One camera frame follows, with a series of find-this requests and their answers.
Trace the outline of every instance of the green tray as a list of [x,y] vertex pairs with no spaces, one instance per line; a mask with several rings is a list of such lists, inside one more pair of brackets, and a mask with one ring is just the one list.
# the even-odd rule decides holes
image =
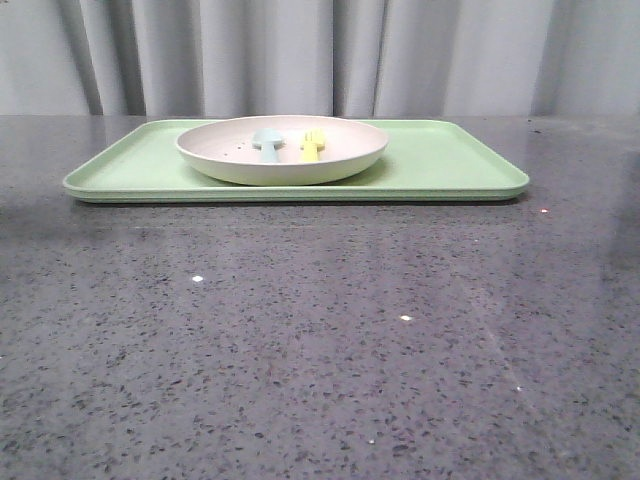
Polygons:
[[174,146],[182,132],[212,120],[146,123],[63,181],[86,202],[272,202],[506,200],[529,177],[462,128],[434,120],[362,120],[389,134],[384,155],[367,170],[312,186],[252,187],[209,178]]

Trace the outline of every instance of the fork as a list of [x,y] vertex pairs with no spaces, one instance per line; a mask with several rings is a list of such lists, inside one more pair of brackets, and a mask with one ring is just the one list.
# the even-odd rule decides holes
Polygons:
[[324,132],[319,128],[314,128],[304,132],[304,138],[302,144],[302,161],[303,162],[317,162],[318,150],[324,148],[325,138]]

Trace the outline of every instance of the white plate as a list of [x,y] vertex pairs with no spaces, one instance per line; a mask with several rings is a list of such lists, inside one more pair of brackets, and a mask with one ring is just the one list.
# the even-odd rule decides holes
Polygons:
[[[256,130],[275,128],[284,137],[278,163],[262,163],[251,140]],[[325,147],[318,162],[302,162],[306,130],[321,128]],[[380,158],[389,137],[365,123],[335,117],[274,115],[210,123],[184,132],[176,147],[193,168],[244,185],[313,185],[349,177]]]

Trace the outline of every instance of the speckled granite countertop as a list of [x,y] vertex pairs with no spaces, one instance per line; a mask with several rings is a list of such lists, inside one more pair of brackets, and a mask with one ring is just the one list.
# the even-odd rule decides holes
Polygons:
[[0,478],[639,478],[640,119],[449,119],[516,202],[66,196],[146,120],[0,117]]

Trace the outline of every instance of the curtain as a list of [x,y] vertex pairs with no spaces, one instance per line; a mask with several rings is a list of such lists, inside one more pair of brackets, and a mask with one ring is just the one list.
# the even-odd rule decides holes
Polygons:
[[0,114],[640,113],[637,0],[0,0]]

